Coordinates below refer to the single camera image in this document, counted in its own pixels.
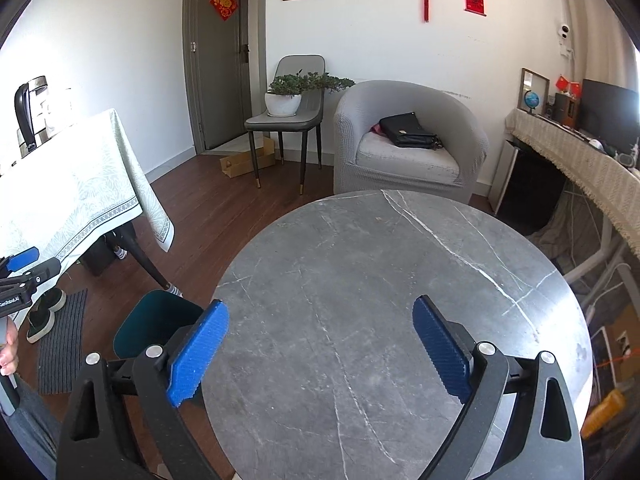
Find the person's left hand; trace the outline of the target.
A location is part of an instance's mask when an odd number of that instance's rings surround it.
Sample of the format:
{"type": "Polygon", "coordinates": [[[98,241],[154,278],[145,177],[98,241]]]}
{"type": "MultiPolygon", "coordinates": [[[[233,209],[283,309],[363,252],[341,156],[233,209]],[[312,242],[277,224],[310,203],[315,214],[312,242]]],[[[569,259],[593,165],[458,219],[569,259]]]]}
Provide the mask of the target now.
{"type": "Polygon", "coordinates": [[[11,325],[6,331],[6,343],[1,348],[1,375],[10,376],[14,374],[18,367],[18,335],[14,326],[11,325]]]}

